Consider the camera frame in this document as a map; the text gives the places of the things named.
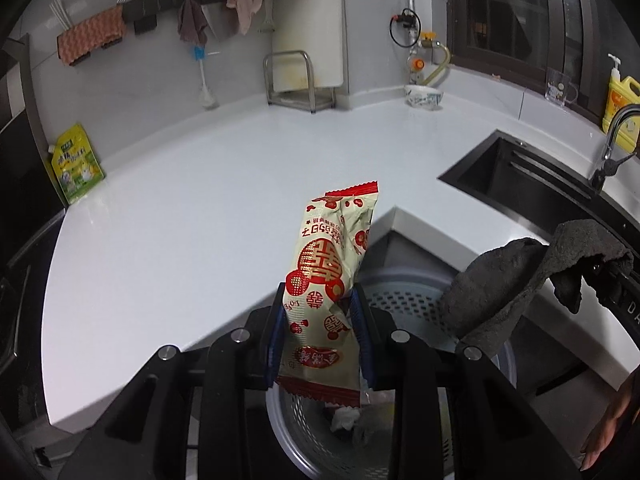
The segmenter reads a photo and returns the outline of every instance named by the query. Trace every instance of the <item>orange textured cloth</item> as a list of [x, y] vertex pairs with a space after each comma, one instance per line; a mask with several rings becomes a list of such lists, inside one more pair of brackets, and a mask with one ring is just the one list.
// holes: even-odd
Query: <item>orange textured cloth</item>
[[119, 40], [126, 31], [122, 6], [104, 10], [58, 36], [58, 57], [71, 65], [94, 48]]

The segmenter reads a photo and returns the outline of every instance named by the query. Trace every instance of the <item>black sink basin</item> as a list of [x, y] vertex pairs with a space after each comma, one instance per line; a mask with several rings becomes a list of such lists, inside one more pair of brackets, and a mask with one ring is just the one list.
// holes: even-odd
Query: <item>black sink basin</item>
[[631, 249], [634, 271], [640, 272], [640, 225], [609, 196], [596, 194], [584, 177], [515, 137], [496, 130], [440, 180], [547, 241], [558, 224], [593, 218]]

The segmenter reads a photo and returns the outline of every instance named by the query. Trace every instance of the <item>yellow and green package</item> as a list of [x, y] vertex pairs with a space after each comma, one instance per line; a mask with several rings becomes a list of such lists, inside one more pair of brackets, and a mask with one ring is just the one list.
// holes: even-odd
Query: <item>yellow and green package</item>
[[104, 179], [89, 138], [80, 124], [74, 124], [58, 137], [51, 165], [70, 204]]

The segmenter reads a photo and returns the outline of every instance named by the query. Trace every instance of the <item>human hand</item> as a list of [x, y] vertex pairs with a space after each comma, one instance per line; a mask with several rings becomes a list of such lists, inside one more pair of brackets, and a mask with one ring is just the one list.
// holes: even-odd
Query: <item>human hand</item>
[[[582, 445], [580, 452], [583, 452], [585, 455], [580, 471], [585, 471], [595, 464], [600, 454], [613, 440], [633, 398], [634, 380], [636, 374], [640, 373], [638, 370], [640, 370], [640, 367], [636, 368], [636, 370], [626, 378], [626, 381], [622, 383], [622, 386], [620, 386], [620, 389], [607, 406], [604, 415], [596, 424], [596, 427], [591, 430], [587, 440]], [[633, 422], [636, 421], [639, 413], [640, 410], [634, 413]]]

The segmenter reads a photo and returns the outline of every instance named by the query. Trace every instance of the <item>red oval logo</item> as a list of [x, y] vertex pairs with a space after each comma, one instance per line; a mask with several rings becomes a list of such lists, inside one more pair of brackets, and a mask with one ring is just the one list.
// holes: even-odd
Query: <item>red oval logo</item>
[[296, 348], [296, 361], [309, 368], [327, 368], [340, 360], [340, 354], [333, 348], [299, 346]]

